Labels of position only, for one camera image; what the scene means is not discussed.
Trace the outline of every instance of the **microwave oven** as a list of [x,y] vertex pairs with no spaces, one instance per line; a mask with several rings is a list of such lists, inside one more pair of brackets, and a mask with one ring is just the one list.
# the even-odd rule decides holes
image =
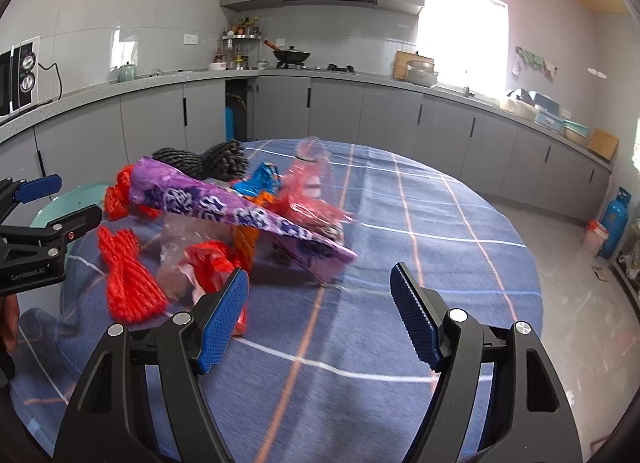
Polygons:
[[0,54],[0,122],[38,105],[40,37]]

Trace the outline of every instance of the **tiled floor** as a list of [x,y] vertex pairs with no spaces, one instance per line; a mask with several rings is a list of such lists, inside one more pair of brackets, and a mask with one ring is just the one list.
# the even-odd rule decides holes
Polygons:
[[542,342],[574,412],[585,461],[615,427],[640,385],[640,325],[606,266],[580,248],[574,224],[495,205],[536,258],[544,305]]

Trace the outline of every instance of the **red rope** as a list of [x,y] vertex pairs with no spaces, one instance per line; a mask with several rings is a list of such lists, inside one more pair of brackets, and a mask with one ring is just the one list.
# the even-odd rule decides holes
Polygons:
[[130,229],[98,228],[98,246],[110,273],[107,304],[114,319],[131,324],[162,313],[168,301],[153,276],[140,263],[138,238]]

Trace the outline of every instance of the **blue checkered tablecloth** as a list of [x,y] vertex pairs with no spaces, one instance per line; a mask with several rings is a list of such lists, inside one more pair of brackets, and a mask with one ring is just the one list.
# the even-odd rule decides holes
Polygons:
[[[270,161],[286,172],[297,141],[247,145],[252,169]],[[200,378],[224,438],[239,463],[399,463],[427,409],[437,375],[418,361],[388,287],[404,261],[416,279],[477,320],[509,327],[529,321],[538,334],[542,299],[532,255],[510,222],[450,176],[359,145],[327,143],[337,196],[354,222],[346,246],[358,254],[335,284],[320,287],[284,268],[262,237],[251,273],[248,332]],[[133,217],[141,260],[158,269],[158,222]],[[67,265],[57,320],[38,309],[20,319],[17,414],[50,454],[84,364],[113,319],[107,267],[95,232],[77,241]],[[172,305],[168,313],[184,307]],[[157,325],[166,316],[140,327]],[[478,445],[490,390],[483,367],[462,455]],[[161,450],[178,459],[156,367],[147,367]]]

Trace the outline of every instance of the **black cabinet handle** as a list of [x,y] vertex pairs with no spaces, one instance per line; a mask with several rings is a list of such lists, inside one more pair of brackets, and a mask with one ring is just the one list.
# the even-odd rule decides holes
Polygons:
[[46,177],[47,173],[44,172],[44,162],[42,160],[42,153],[40,152],[39,149],[36,149],[36,152],[38,153],[38,163],[40,164],[40,174],[42,175],[42,177]]

